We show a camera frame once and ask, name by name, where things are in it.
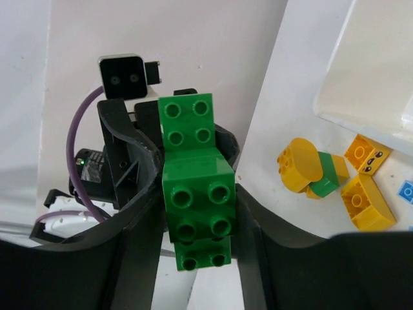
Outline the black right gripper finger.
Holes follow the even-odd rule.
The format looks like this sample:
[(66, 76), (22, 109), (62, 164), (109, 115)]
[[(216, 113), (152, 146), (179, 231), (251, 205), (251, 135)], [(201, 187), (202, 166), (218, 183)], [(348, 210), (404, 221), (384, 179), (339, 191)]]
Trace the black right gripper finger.
[(329, 239), (270, 212), (236, 187), (234, 252), (246, 309), (411, 309), (412, 233)]

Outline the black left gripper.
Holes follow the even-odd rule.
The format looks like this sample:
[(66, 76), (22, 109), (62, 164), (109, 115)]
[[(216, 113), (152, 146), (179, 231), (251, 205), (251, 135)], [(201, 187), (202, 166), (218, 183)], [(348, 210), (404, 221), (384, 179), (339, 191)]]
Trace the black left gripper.
[(157, 100), (127, 111), (122, 99), (107, 99), (97, 111), (105, 150), (79, 150), (76, 170), (91, 200), (128, 208), (61, 243), (1, 242), (2, 309), (152, 305), (163, 237), (162, 194), (150, 192), (163, 168)]

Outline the yellow round lego brick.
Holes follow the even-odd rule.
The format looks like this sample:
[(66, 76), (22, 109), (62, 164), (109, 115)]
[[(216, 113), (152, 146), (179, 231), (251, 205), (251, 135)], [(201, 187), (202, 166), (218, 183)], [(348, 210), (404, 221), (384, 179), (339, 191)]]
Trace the yellow round lego brick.
[(316, 147), (307, 139), (294, 138), (277, 157), (278, 173), (283, 185), (300, 193), (323, 177), (323, 168)]

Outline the green square lego brick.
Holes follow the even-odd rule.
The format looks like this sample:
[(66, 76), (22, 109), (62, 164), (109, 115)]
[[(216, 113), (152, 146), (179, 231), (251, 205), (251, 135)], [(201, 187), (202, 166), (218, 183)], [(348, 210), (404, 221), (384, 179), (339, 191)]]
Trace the green square lego brick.
[(169, 154), (162, 186), (171, 242), (235, 233), (235, 174), (219, 151)]

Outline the small green lego brick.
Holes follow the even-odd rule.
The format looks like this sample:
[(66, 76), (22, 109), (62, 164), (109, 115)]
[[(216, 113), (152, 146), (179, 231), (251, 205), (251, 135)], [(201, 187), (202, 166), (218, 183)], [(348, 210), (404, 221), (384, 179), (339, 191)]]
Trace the small green lego brick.
[(312, 182), (310, 190), (320, 198), (328, 196), (339, 188), (339, 181), (333, 164), (332, 155), (326, 152), (318, 152), (323, 176), (319, 181)]

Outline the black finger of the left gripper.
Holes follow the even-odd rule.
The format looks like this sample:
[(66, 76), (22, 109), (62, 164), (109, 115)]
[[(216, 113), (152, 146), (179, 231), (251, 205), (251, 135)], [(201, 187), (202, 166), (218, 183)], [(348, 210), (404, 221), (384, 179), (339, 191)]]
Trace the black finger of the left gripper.
[(216, 147), (232, 168), (239, 163), (241, 148), (233, 133), (215, 124)]

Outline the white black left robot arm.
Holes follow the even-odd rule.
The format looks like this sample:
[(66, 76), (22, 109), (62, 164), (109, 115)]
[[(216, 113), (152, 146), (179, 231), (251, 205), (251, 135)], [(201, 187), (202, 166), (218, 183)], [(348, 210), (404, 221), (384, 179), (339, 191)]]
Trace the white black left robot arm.
[(97, 105), (105, 147), (73, 150), (71, 195), (51, 190), (35, 221), (36, 247), (1, 242), (2, 309), (150, 309), (163, 234), (178, 271), (232, 262), (237, 229), (235, 152), (213, 119), (210, 94), (175, 94), (136, 107)]

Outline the green lego plate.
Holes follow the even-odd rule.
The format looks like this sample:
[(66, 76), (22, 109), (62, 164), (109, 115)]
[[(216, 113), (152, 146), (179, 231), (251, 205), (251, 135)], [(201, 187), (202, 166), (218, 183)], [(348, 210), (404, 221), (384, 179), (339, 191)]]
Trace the green lego plate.
[[(185, 94), (158, 100), (165, 159), (169, 154), (217, 150), (211, 94)], [(231, 236), (193, 242), (171, 242), (178, 271), (221, 267), (231, 263)]]

